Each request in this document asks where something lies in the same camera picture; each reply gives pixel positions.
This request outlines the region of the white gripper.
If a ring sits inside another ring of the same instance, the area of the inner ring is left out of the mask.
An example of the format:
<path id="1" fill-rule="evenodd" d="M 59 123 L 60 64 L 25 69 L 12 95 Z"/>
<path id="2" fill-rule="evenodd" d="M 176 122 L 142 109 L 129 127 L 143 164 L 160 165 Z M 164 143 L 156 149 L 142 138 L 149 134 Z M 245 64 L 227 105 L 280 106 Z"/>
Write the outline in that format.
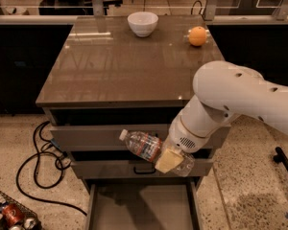
<path id="1" fill-rule="evenodd" d="M 194 111 L 184 108 L 169 127 L 167 140 L 177 149 L 193 153 L 209 140 L 214 121 L 205 110 Z M 156 161 L 155 168 L 168 173 L 183 161 L 183 156 L 174 149 L 166 148 Z"/>

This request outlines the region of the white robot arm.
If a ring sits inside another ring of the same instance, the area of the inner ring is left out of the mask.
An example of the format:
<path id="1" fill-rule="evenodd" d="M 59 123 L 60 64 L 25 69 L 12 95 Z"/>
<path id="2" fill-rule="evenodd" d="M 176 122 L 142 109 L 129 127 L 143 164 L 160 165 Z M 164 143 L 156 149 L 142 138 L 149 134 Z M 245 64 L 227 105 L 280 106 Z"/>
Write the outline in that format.
<path id="1" fill-rule="evenodd" d="M 169 127 L 156 169 L 179 170 L 187 176 L 194 167 L 189 153 L 203 148 L 210 136 L 241 115 L 259 120 L 288 135 L 288 86 L 263 79 L 253 69 L 226 61 L 211 61 L 193 78 L 194 96 Z"/>

